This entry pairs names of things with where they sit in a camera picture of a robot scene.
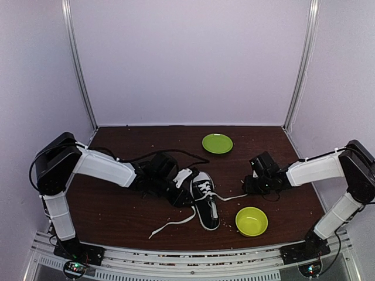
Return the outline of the white shoelace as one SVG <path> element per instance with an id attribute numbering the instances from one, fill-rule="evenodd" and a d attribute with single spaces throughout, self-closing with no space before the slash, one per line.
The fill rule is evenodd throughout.
<path id="1" fill-rule="evenodd" d="M 216 198 L 218 198 L 220 201 L 224 201 L 224 202 L 234 200 L 234 199 L 238 199 L 238 198 L 243 198 L 243 197 L 247 196 L 246 194 L 242 194 L 242 195 L 237 195 L 237 196 L 232 196 L 232 197 L 222 197 L 222 196 L 218 195 L 215 192 L 215 190 L 214 190 L 214 195 L 215 195 L 215 200 L 216 200 Z M 155 236 L 156 234 L 158 234 L 159 232 L 161 232 L 162 230 L 164 230 L 166 227 L 168 227 L 170 225 L 181 225 L 181 224 L 185 224 L 187 222 L 190 222 L 192 219 L 194 219 L 196 216 L 198 216 L 197 211 L 196 211 L 196 207 L 195 207 L 195 202 L 194 202 L 194 205 L 191 206 L 191 209 L 193 211 L 192 215 L 188 216 L 184 220 L 167 222 L 162 227 L 160 227 L 160 228 L 154 230 L 153 232 L 151 232 L 148 239 L 151 239 L 153 236 Z"/>

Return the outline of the black white canvas sneaker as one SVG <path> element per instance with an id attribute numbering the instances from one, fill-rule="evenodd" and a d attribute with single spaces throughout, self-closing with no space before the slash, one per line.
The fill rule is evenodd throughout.
<path id="1" fill-rule="evenodd" d="M 206 172 L 199 172 L 191 181 L 190 195 L 194 199 L 202 227 L 207 231 L 218 229 L 220 218 L 215 201 L 214 183 Z"/>

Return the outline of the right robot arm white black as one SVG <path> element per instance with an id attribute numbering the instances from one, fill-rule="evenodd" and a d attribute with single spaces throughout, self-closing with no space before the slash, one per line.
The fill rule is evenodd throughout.
<path id="1" fill-rule="evenodd" d="M 242 189 L 248 195 L 280 193 L 308 183 L 344 179 L 346 190 L 326 214 L 309 230 L 300 252 L 313 258 L 326 240 L 374 200 L 374 156 L 358 141 L 322 155 L 299 159 L 280 168 L 268 152 L 250 160 L 252 173 Z"/>

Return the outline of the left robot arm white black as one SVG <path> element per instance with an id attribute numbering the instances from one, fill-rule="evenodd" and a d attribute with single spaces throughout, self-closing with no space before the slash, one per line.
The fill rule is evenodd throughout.
<path id="1" fill-rule="evenodd" d="M 171 150 L 123 160 L 107 149 L 90 149 L 70 132 L 62 133 L 35 156 L 28 177 L 44 202 L 58 246 L 72 260 L 84 255 L 66 199 L 67 182 L 76 174 L 151 193 L 181 208 L 193 205 L 193 198 L 183 185 L 192 181 L 197 170 L 179 169 Z"/>

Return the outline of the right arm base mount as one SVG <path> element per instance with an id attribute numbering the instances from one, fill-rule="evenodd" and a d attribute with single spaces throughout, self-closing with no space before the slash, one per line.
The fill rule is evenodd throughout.
<path id="1" fill-rule="evenodd" d="M 331 253 L 330 247 L 326 244 L 326 242 L 315 245 L 311 241 L 282 246 L 279 251 L 284 265 L 316 259 L 321 255 Z"/>

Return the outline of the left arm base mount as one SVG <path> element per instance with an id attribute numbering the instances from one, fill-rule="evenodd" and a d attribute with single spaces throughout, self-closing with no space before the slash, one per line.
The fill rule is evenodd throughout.
<path id="1" fill-rule="evenodd" d="M 53 254 L 71 261 L 77 261 L 86 265 L 100 266 L 104 257 L 105 249 L 100 246 L 80 244 L 78 251 L 68 252 L 61 246 L 54 248 Z"/>

